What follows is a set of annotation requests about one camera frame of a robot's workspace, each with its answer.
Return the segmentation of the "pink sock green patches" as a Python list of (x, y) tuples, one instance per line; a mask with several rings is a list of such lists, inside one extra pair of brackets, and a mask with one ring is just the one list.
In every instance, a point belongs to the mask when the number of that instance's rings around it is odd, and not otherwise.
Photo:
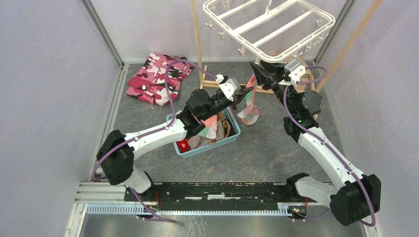
[(246, 88), (252, 90), (245, 96), (246, 108), (240, 111), (237, 116), (241, 119), (244, 125), (252, 125), (256, 123), (259, 118), (259, 110), (254, 104), (254, 96), (257, 89), (257, 80), (255, 74), (249, 79)]

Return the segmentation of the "white clip hanger frame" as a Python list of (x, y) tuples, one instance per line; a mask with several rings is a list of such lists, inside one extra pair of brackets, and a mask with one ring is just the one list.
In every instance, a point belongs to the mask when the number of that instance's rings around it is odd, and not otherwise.
[(239, 54), (269, 63), (310, 57), (326, 39), (335, 17), (306, 0), (207, 0), (206, 25), (222, 41), (239, 44)]

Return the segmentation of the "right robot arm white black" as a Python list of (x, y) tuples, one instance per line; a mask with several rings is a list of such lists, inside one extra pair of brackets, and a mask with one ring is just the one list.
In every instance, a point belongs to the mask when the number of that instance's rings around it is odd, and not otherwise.
[(257, 84), (271, 90), (284, 106), (284, 129), (320, 164), (331, 183), (315, 180), (306, 173), (287, 179), (286, 197), (291, 201), (312, 199), (329, 209), (344, 226), (360, 222), (368, 227), (376, 225), (380, 209), (381, 181), (366, 175), (354, 166), (330, 142), (314, 116), (321, 110), (321, 95), (314, 90), (298, 92), (301, 77), (307, 66), (298, 60), (287, 64), (251, 63)]

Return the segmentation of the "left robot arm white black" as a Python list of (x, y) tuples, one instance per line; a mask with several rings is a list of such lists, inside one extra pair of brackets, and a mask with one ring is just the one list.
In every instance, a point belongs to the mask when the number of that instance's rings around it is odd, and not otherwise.
[(196, 89), (184, 109), (170, 121), (139, 132), (122, 134), (118, 129), (110, 132), (96, 155), (96, 167), (102, 168), (110, 185), (123, 184), (134, 189), (143, 201), (150, 201), (155, 196), (155, 187), (145, 171), (134, 167), (134, 160), (156, 148), (199, 134), (205, 128), (205, 120), (237, 106), (251, 91), (250, 87), (229, 82), (221, 84), (213, 96), (204, 89)]

